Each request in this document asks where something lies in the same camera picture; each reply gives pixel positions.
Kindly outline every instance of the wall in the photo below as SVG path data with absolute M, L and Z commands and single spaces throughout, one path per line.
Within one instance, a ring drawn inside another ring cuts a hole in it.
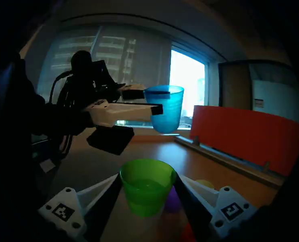
M 299 123 L 299 92 L 286 84 L 253 80 L 253 98 L 264 100 L 264 107 L 254 111 L 270 113 Z
M 209 106 L 219 106 L 219 68 L 217 62 L 209 63 Z

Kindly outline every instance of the red divider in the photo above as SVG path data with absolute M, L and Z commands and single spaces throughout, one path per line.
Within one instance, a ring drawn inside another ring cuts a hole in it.
M 195 106 L 190 137 L 230 155 L 288 175 L 299 154 L 299 124 L 257 111 Z

